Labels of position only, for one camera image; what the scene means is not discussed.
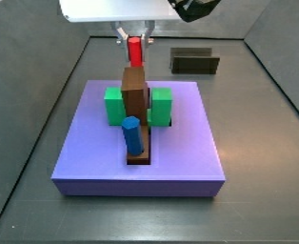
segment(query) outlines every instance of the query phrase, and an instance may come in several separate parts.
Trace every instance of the green cube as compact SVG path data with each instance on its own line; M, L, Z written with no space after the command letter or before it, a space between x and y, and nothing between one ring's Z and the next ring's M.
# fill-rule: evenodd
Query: green cube
M174 94L171 88L151 89L151 125L167 127L172 121Z
M148 109L147 115L148 115L148 125L151 127L151 124L152 124L152 110L151 109Z
M104 103L109 125L120 126L125 119L121 88L107 88Z

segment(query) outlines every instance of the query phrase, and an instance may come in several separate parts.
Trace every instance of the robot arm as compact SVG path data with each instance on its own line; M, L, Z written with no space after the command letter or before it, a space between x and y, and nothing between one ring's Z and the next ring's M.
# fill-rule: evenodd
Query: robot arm
M129 61L128 34L121 21L144 20L147 30L141 35L143 61L145 49L153 43L151 34L155 20L192 22L211 14L222 0L60 0L63 14L69 22L109 21Z

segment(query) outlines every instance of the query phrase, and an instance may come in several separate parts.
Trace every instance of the brown block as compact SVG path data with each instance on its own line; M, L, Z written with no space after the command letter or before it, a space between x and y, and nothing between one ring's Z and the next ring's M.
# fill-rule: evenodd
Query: brown block
M151 139L149 139L149 127L141 126L141 133L144 139L144 152L139 156L127 154L128 165L149 165L151 164Z
M123 103L127 116L136 116L141 125L147 126L147 108L149 106L149 89L145 82L143 67L124 68L123 72Z

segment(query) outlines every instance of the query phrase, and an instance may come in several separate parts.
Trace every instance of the gray floor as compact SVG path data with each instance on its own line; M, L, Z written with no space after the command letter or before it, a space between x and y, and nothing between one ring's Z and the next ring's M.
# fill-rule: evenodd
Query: gray floor
M63 197L51 174L89 79L121 79L123 50L93 39L12 201L0 240L299 240L299 115L242 41L159 39L148 80L199 82L228 182L215 199ZM212 47L215 76L172 75L171 47Z

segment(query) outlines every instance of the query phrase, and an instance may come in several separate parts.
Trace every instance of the purple block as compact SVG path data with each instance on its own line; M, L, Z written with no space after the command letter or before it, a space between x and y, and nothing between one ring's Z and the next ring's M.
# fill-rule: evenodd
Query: purple block
M151 165L127 165L121 127L108 125L107 87L88 81L52 174L65 195L215 196L226 175L196 82L149 81L174 92L174 126L151 128Z

